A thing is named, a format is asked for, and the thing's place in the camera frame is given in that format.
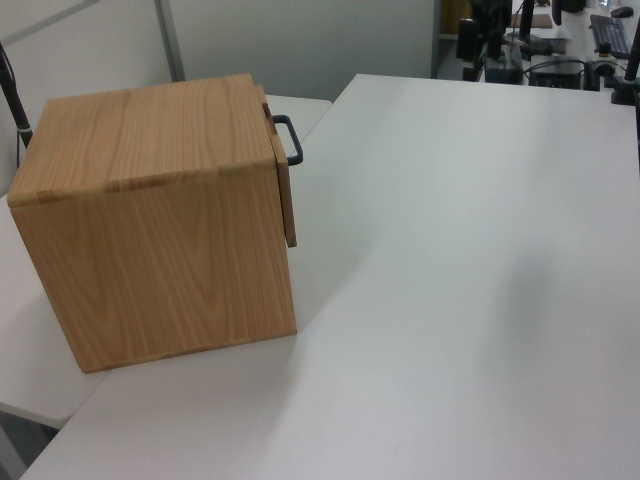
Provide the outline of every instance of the gray wall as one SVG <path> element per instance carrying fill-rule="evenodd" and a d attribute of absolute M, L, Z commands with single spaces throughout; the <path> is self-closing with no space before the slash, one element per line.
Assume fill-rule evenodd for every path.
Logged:
<path fill-rule="evenodd" d="M 327 100 L 357 73 L 430 77 L 435 3 L 169 2 L 187 79 L 251 72 L 270 94 Z"/>
<path fill-rule="evenodd" d="M 33 1 L 11 5 L 34 8 Z M 49 98 L 171 81 L 151 0 L 101 0 L 5 50 L 32 126 Z M 0 95 L 0 195 L 15 174 L 15 155 L 16 127 Z"/>
<path fill-rule="evenodd" d="M 178 52 L 186 78 L 251 72 L 270 94 L 335 100 L 357 73 L 429 77 L 437 60 L 432 54 L 439 1 L 158 3 L 164 5 L 167 41 Z M 39 1 L 0 2 L 9 5 L 3 13 L 26 9 L 11 11 L 5 20 L 43 18 L 33 11 Z M 61 8 L 89 5 L 17 40 L 11 31 L 5 43 L 32 126 L 49 98 L 171 80 L 152 0 L 51 2 Z M 0 195 L 15 175 L 15 155 L 15 125 L 0 98 Z"/>

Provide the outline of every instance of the box handle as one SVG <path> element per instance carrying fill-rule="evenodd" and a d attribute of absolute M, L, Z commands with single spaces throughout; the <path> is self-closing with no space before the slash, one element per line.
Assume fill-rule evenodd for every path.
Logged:
<path fill-rule="evenodd" d="M 286 115 L 274 115 L 273 123 L 284 123 L 289 130 L 289 135 L 291 135 L 291 140 L 293 140 L 293 146 L 296 147 L 296 154 L 287 157 L 287 162 L 290 167 L 294 165 L 300 165 L 303 160 L 303 152 L 302 145 L 300 145 L 300 140 L 298 140 L 298 135 L 296 134 L 295 129 L 293 128 L 293 123 L 291 123 L 291 119 Z"/>

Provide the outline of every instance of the wooden cube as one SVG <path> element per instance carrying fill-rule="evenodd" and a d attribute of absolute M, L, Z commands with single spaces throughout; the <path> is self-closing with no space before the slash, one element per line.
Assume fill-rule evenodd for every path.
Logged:
<path fill-rule="evenodd" d="M 83 372 L 296 333 L 286 158 L 249 75 L 49 101 L 8 203 Z"/>

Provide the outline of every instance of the white desk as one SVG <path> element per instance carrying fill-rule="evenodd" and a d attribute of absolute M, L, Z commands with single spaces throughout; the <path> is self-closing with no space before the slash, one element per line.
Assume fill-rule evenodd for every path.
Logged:
<path fill-rule="evenodd" d="M 623 0 L 622 4 L 631 6 L 635 10 L 632 17 L 621 19 L 625 32 L 629 37 L 629 42 L 633 43 L 633 37 L 638 26 L 638 19 L 640 18 L 640 1 Z M 562 12 L 563 28 L 566 28 L 571 33 L 571 40 L 567 42 L 566 55 L 577 57 L 581 60 L 589 60 L 594 57 L 594 55 L 596 55 L 594 53 L 596 50 L 596 41 L 593 37 L 593 31 L 589 28 L 591 26 L 591 15 L 603 15 L 608 17 L 611 10 L 613 9 L 606 7 L 593 7 L 585 8 L 583 11 L 578 13 Z M 620 60 L 619 63 L 626 65 L 627 60 Z"/>
<path fill-rule="evenodd" d="M 298 336 L 113 370 L 24 479 L 640 478 L 635 117 L 585 95 L 356 77 L 291 170 Z"/>
<path fill-rule="evenodd" d="M 274 114 L 287 114 L 300 139 L 331 102 L 267 96 Z M 287 152 L 293 144 L 281 132 Z M 64 338 L 6 197 L 0 198 L 0 410 L 61 428 L 107 372 L 83 374 Z"/>

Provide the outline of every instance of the floor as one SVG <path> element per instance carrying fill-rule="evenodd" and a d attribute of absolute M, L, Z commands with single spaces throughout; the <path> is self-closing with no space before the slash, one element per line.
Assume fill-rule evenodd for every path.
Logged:
<path fill-rule="evenodd" d="M 456 40 L 440 40 L 438 78 L 441 80 L 462 80 L 462 60 L 456 58 L 456 43 Z"/>
<path fill-rule="evenodd" d="M 56 430 L 0 412 L 0 480 L 18 480 Z"/>

